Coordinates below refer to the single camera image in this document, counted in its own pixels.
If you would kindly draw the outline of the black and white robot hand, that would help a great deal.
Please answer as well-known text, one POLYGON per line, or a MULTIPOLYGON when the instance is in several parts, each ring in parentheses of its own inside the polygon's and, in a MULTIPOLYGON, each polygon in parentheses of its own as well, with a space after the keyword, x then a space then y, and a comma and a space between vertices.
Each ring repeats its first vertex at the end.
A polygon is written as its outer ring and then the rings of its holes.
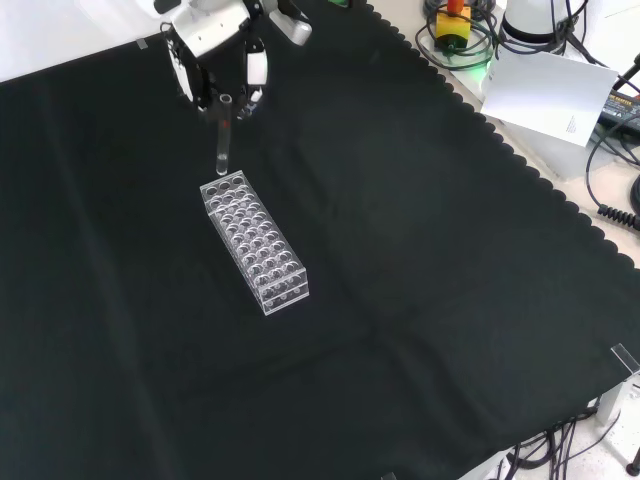
POLYGON ((253 23, 267 13, 262 1, 185 1, 163 31, 174 76, 186 99, 200 112, 222 115, 231 99, 239 120, 250 117, 268 80, 268 56, 253 23), (206 62, 238 43, 244 48, 244 84, 237 94, 224 89, 206 62))

